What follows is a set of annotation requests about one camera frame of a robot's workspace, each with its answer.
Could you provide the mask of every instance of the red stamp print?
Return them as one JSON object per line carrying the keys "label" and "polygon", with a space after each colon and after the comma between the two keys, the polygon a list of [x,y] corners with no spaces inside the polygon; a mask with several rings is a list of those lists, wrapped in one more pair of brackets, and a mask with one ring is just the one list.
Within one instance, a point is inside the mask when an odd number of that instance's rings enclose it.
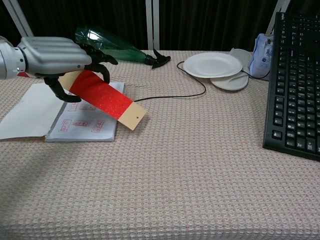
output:
{"label": "red stamp print", "polygon": [[102,126],[104,125],[105,121],[97,120],[94,127],[92,128],[91,132],[93,133],[99,133],[102,129]]}
{"label": "red stamp print", "polygon": [[67,132],[72,120],[64,119],[60,128],[60,132]]}
{"label": "red stamp print", "polygon": [[69,111],[69,112],[75,112],[76,109],[77,109],[77,106],[78,106],[78,103],[76,103],[76,102],[72,103],[72,104],[70,105],[68,111]]}
{"label": "red stamp print", "polygon": [[79,110],[89,110],[89,111],[94,111],[96,110],[96,107],[90,104],[81,104],[79,107]]}
{"label": "red stamp print", "polygon": [[82,120],[74,120],[72,125],[81,126],[81,127],[88,127],[89,126],[89,122],[88,121],[82,121]]}

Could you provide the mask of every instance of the white paper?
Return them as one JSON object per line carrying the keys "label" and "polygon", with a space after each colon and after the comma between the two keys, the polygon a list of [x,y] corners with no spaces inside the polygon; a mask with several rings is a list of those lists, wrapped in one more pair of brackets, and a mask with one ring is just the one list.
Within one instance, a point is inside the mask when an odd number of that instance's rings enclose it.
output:
{"label": "white paper", "polygon": [[[110,82],[110,85],[123,93],[123,82]],[[106,141],[115,138],[117,120],[90,103],[65,103],[61,108],[46,142]]]}
{"label": "white paper", "polygon": [[63,104],[45,83],[31,85],[1,121],[0,139],[45,136]]}

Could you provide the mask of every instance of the table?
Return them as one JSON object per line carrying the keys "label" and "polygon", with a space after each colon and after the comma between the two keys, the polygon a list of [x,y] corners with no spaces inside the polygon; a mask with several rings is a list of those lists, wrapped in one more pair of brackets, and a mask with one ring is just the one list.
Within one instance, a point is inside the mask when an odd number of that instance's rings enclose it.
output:
{"label": "table", "polygon": [[[106,66],[133,100],[191,95],[203,87],[176,65],[201,52]],[[1,81],[0,119],[41,82]],[[201,82],[201,96],[140,101],[147,115],[114,142],[1,140],[0,239],[319,239],[320,162],[262,148],[268,82]]]}

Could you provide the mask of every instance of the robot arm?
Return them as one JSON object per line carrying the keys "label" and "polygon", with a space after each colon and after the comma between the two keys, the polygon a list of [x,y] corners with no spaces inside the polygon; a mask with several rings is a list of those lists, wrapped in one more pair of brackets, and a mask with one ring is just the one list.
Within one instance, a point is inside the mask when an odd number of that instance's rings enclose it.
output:
{"label": "robot arm", "polygon": [[69,72],[90,70],[101,73],[104,82],[109,84],[109,71],[101,62],[118,64],[112,56],[64,37],[22,37],[17,47],[0,39],[0,80],[26,72],[43,78],[54,94],[68,103],[80,102],[81,98],[66,94],[59,77]]}

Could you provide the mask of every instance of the black keyboard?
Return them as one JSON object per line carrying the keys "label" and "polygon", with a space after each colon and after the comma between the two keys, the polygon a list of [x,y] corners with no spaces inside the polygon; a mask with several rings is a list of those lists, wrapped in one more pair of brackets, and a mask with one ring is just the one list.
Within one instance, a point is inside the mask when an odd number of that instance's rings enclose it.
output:
{"label": "black keyboard", "polygon": [[263,147],[320,161],[320,16],[276,14]]}

